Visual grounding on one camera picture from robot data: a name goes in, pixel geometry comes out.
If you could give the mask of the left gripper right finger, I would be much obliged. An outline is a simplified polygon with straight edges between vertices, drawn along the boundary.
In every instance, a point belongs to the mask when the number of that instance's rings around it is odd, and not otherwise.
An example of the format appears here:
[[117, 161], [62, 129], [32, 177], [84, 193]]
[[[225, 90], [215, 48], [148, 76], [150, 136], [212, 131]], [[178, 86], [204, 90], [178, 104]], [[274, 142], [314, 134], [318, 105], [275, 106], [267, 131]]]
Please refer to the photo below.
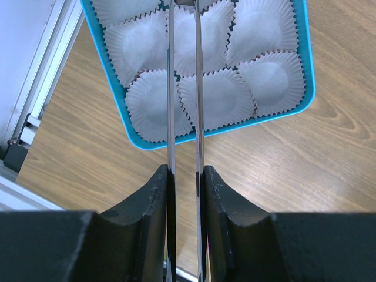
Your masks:
[[206, 166], [213, 281], [374, 281], [375, 214], [268, 212]]

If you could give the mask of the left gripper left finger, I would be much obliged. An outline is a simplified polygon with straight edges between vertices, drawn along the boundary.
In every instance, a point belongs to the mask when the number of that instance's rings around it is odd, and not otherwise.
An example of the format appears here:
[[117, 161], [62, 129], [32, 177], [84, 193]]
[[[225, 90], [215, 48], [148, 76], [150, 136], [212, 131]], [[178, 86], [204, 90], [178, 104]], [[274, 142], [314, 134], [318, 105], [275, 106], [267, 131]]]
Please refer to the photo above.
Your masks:
[[2, 281], [162, 281], [167, 166], [112, 208], [3, 211]]

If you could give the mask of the metal tongs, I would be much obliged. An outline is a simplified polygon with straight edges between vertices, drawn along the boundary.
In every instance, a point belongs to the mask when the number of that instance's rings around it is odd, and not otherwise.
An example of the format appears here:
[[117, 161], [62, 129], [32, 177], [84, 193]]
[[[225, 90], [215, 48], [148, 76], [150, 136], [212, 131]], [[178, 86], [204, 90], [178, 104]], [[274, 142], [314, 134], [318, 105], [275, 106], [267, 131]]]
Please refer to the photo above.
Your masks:
[[203, 52], [199, 1], [170, 1], [167, 49], [167, 262], [166, 280], [176, 281], [176, 134], [174, 77], [174, 6], [194, 7], [196, 27], [196, 202], [198, 280], [208, 280], [207, 227], [204, 192], [204, 117], [203, 117]]

